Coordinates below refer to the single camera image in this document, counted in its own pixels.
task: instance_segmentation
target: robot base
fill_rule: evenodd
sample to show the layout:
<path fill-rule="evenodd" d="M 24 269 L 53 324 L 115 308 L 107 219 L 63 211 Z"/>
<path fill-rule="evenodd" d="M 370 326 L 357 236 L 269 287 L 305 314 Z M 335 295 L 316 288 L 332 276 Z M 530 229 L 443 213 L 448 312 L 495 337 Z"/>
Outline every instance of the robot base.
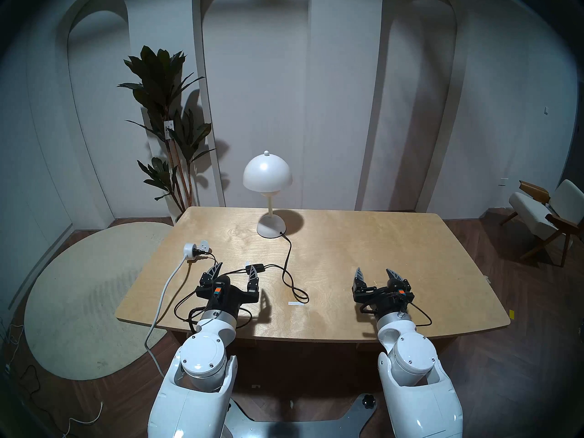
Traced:
<path fill-rule="evenodd" d="M 359 438 L 359 433 L 377 409 L 372 395 L 361 394 L 340 419 L 306 422 L 260 422 L 249 419 L 233 399 L 225 417 L 225 427 L 234 438 Z M 223 429 L 222 438 L 231 438 Z"/>

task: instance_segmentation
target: cable connector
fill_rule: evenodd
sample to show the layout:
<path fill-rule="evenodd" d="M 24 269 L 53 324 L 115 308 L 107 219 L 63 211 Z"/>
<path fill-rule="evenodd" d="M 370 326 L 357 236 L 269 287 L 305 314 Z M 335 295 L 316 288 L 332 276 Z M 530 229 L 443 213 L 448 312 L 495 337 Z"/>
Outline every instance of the cable connector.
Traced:
<path fill-rule="evenodd" d="M 251 266 L 252 265 L 249 262 L 247 262 L 245 264 L 245 273 L 249 274 L 249 272 L 251 270 L 251 268 L 250 268 Z M 253 267 L 256 269 L 257 273 L 263 273 L 264 271 L 266 271 L 266 268 L 263 266 L 262 263 L 255 263 L 255 264 L 253 264 Z"/>
<path fill-rule="evenodd" d="M 206 240 L 202 240 L 199 246 L 194 243 L 187 243 L 183 247 L 183 255 L 187 261 L 193 261 L 198 255 L 207 254 L 208 252 L 209 242 Z"/>

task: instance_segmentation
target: white table lamp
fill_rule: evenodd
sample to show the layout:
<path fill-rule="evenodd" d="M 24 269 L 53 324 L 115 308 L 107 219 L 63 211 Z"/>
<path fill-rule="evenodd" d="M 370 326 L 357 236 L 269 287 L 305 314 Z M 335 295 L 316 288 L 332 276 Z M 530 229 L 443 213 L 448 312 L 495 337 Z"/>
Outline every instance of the white table lamp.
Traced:
<path fill-rule="evenodd" d="M 271 210 L 271 197 L 292 184 L 288 163 L 279 156 L 265 151 L 253 158 L 244 171 L 244 186 L 267 197 L 268 214 L 258 222 L 258 234 L 265 238 L 279 237 L 286 232 L 286 223 Z"/>

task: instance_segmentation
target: beige rug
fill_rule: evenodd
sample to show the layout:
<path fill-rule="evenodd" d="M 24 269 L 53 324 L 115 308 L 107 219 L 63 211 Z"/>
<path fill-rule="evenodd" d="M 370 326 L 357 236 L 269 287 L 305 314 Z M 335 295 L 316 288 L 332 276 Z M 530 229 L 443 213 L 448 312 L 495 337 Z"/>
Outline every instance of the beige rug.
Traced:
<path fill-rule="evenodd" d="M 92 380 L 146 352 L 148 328 L 114 314 L 171 229 L 157 222 L 114 226 L 71 246 L 43 270 L 25 311 L 26 341 L 41 366 L 62 378 Z M 164 334 L 154 329 L 149 346 Z"/>

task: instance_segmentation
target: wall switch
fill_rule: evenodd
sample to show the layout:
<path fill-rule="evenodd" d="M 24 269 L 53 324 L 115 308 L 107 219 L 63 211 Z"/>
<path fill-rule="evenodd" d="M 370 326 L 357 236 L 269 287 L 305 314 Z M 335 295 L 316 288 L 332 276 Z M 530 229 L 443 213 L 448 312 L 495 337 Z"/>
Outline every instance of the wall switch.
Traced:
<path fill-rule="evenodd" d="M 171 139 L 171 134 L 168 129 L 174 130 L 175 129 L 175 122 L 173 120 L 165 120 L 164 121 L 164 137 L 167 140 Z"/>

